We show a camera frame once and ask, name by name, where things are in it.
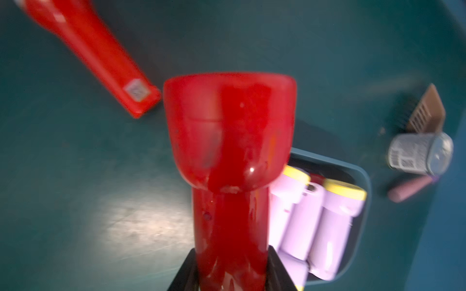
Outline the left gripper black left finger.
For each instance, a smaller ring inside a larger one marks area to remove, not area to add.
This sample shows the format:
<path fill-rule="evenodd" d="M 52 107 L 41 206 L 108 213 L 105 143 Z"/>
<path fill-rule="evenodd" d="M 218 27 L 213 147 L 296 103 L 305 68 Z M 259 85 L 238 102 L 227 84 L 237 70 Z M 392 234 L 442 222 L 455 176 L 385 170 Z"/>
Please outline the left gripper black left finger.
<path fill-rule="evenodd" d="M 195 249 L 191 249 L 167 291 L 199 291 L 199 271 Z"/>

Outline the light purple flashlight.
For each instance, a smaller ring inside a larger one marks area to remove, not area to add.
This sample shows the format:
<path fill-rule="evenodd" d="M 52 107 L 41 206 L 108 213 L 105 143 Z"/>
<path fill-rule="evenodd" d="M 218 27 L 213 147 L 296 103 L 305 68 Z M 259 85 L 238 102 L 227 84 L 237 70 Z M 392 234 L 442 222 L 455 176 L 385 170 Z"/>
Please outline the light purple flashlight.
<path fill-rule="evenodd" d="M 296 289 L 303 291 L 309 274 L 308 263 L 282 251 L 278 252 L 278 256 Z"/>

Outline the teal plastic storage box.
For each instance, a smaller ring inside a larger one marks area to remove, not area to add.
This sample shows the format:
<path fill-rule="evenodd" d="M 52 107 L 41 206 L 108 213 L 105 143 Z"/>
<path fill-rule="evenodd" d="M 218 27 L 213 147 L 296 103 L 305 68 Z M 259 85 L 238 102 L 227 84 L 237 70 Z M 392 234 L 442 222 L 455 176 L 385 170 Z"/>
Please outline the teal plastic storage box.
<path fill-rule="evenodd" d="M 351 266 L 365 228 L 371 182 L 359 166 L 300 149 L 290 165 L 308 172 L 324 188 L 324 200 L 307 255 L 307 286 L 329 283 Z"/>

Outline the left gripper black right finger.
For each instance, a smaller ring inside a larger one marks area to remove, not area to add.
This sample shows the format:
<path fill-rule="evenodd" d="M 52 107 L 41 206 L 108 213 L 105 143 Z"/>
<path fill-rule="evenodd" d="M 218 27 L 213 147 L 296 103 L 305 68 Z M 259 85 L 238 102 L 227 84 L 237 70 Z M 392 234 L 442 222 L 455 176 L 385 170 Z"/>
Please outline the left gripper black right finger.
<path fill-rule="evenodd" d="M 296 291 L 296 286 L 285 269 L 273 246 L 268 247 L 266 291 Z"/>

